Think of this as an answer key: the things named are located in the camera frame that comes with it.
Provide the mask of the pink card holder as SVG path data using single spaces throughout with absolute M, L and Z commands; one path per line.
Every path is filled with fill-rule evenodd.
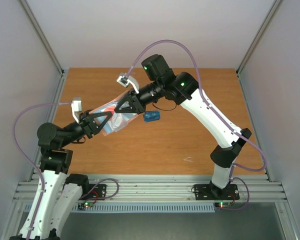
M 115 108 L 119 103 L 119 100 L 127 93 L 120 94 L 108 103 L 91 110 L 90 114 L 98 114 L 103 112 L 111 112 L 112 116 L 103 126 L 101 133 L 106 136 L 114 132 L 118 132 L 125 128 L 132 120 L 134 120 L 138 115 L 136 113 L 116 113 Z

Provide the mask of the light blue card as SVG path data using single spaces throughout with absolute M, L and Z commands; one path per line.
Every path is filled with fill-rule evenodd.
M 143 120 L 144 120 L 145 123 L 150 123 L 150 122 L 158 121 L 160 119 L 161 119 L 160 116 L 150 116 L 150 115 L 144 115 L 143 116 Z

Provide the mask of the blue VIP card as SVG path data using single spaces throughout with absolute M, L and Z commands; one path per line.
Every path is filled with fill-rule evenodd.
M 146 115 L 146 116 L 158 116 L 158 117 L 161 117 L 161 114 L 160 114 L 159 110 L 146 111 L 143 114 L 143 118 L 144 118 L 144 115 Z

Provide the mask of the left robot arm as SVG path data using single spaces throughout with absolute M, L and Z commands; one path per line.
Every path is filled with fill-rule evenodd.
M 12 240 L 59 240 L 62 229 L 79 199 L 91 193 L 89 179 L 83 174 L 69 174 L 73 151 L 65 146 L 97 135 L 112 117 L 110 111 L 79 114 L 78 121 L 61 128 L 43 123 L 37 130 L 41 150 L 37 168 L 39 182 L 28 217 Z

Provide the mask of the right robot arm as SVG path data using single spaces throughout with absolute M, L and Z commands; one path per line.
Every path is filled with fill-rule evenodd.
M 132 85 L 133 88 L 119 99 L 114 111 L 139 115 L 146 111 L 148 104 L 166 98 L 190 112 L 217 141 L 210 154 L 214 172 L 207 193 L 215 200 L 221 199 L 229 191 L 232 165 L 251 137 L 251 131 L 231 123 L 200 90 L 198 81 L 191 74 L 174 74 L 162 55 L 154 54 L 141 65 L 151 83 L 140 88 L 133 77 L 120 74 L 116 81 L 124 87 Z

